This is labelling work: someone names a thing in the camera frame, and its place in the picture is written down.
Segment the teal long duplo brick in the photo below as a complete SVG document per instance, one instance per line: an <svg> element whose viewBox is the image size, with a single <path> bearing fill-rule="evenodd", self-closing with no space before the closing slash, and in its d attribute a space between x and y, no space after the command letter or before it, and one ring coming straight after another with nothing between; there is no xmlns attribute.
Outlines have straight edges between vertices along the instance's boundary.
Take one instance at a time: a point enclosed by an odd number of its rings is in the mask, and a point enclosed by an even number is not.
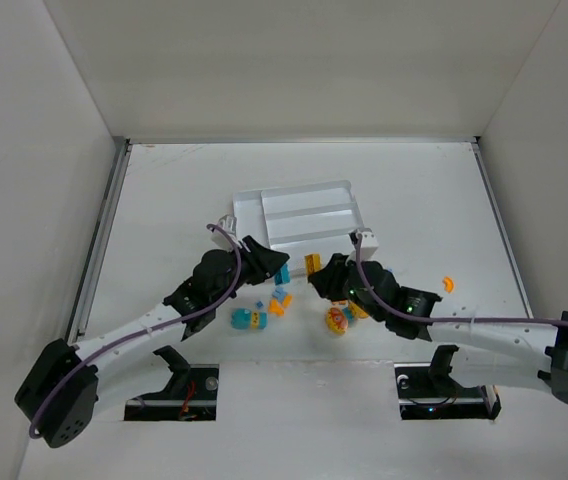
<svg viewBox="0 0 568 480"><path fill-rule="evenodd" d="M285 285L291 281L288 265L284 264L274 276L276 285Z"/></svg>

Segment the yellow long duplo brick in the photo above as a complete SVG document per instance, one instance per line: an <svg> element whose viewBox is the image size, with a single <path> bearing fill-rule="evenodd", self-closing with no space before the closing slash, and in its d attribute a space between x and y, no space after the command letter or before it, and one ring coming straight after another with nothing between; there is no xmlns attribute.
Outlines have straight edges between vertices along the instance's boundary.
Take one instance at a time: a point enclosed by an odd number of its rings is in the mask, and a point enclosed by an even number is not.
<svg viewBox="0 0 568 480"><path fill-rule="evenodd" d="M310 276L322 269L321 256L319 253L311 253L304 257L306 275Z"/></svg>

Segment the teal rounded duplo block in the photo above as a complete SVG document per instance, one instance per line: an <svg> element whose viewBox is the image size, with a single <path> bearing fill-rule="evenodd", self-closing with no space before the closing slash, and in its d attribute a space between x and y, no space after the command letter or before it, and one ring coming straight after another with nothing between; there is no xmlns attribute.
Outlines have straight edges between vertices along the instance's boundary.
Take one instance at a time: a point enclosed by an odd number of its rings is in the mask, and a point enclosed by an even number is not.
<svg viewBox="0 0 568 480"><path fill-rule="evenodd" d="M234 329L245 330L251 327L252 311L250 309L235 309L231 315L231 326Z"/></svg>

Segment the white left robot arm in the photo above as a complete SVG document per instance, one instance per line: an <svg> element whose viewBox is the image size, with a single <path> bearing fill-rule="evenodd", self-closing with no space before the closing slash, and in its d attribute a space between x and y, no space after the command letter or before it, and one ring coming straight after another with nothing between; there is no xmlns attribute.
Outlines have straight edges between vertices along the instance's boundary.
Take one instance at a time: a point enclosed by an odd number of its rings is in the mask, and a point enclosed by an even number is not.
<svg viewBox="0 0 568 480"><path fill-rule="evenodd" d="M58 338L43 348L14 397L29 421L30 438L51 448L72 441L103 405L109 380L199 333L239 288L272 279L289 260L251 236L221 237L225 246L204 253L191 275L150 312L96 338L76 344Z"/></svg>

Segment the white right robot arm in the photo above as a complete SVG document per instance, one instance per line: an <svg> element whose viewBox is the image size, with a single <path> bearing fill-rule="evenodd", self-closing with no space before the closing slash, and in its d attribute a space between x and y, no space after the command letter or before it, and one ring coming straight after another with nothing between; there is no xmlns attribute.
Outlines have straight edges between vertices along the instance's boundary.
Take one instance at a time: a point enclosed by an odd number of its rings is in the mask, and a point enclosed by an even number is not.
<svg viewBox="0 0 568 480"><path fill-rule="evenodd" d="M445 396L490 384L539 390L568 405L568 311L558 319L434 318L441 296L344 254L308 281L321 298L351 302L400 338L435 343L429 375Z"/></svg>

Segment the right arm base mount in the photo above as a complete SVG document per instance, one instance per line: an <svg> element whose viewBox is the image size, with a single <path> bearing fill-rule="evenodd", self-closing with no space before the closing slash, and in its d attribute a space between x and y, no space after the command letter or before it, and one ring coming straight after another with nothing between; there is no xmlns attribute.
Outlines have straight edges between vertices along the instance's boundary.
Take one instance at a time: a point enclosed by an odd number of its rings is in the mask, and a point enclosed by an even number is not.
<svg viewBox="0 0 568 480"><path fill-rule="evenodd" d="M452 376L457 346L439 346L429 363L394 365L400 417L404 421L496 420L502 410L493 386L463 387Z"/></svg>

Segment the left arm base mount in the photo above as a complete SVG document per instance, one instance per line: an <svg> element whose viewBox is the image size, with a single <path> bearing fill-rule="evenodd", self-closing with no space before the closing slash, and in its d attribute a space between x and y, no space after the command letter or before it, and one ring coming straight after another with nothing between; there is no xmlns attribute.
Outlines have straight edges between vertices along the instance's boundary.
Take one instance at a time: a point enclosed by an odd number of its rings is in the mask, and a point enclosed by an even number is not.
<svg viewBox="0 0 568 480"><path fill-rule="evenodd" d="M190 364L173 347L153 352L170 377L162 389L133 397L124 408L128 422L212 422L217 417L219 366Z"/></svg>

